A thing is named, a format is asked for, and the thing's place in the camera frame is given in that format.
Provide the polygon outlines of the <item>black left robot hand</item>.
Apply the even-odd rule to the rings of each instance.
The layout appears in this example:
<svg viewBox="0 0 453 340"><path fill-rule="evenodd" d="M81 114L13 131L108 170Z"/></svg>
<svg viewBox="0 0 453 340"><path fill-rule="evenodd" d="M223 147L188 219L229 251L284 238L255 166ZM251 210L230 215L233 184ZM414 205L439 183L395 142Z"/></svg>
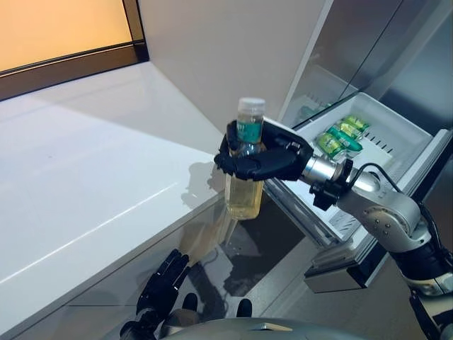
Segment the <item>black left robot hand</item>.
<svg viewBox="0 0 453 340"><path fill-rule="evenodd" d="M152 274L137 301L136 314L151 314L156 323L162 322L171 312L179 288L190 271L189 256L174 249Z"/></svg>

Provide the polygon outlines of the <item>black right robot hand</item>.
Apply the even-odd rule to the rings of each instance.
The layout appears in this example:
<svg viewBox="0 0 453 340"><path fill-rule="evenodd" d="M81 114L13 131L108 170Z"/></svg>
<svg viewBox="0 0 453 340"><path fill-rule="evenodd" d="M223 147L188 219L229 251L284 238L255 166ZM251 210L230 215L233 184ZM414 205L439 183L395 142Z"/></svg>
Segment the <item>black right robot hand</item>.
<svg viewBox="0 0 453 340"><path fill-rule="evenodd" d="M232 152L239 150L236 123L233 120L227 125L219 153L214 157L218 169L241 180L299 179L314 154L314 149L306 140L294 130L266 118L262 134L265 150L252 155L234 156Z"/></svg>

